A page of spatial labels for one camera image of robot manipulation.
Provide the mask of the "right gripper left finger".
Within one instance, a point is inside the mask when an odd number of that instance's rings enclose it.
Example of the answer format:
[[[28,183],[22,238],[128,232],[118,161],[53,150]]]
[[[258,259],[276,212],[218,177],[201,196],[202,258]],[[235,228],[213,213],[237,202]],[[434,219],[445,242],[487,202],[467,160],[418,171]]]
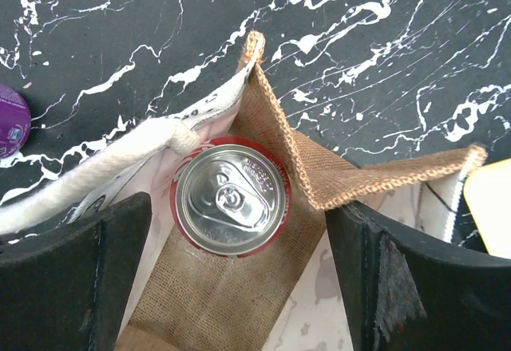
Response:
[[[151,223],[148,194],[63,227],[1,237],[1,348],[112,350]]]

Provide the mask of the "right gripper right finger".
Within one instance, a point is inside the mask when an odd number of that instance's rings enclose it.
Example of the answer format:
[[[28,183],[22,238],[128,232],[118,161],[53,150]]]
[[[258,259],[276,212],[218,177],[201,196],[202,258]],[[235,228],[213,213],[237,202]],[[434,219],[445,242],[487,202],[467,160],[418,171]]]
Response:
[[[507,350],[510,262],[358,202],[326,213],[356,350]]]

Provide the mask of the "red cola can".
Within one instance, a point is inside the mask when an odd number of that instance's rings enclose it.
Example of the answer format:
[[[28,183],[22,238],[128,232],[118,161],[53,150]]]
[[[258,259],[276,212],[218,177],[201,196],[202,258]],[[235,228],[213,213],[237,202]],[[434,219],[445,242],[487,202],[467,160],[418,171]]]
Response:
[[[169,188],[172,217],[196,248],[227,258],[267,247],[290,216],[286,168],[262,144],[225,136],[181,161]]]

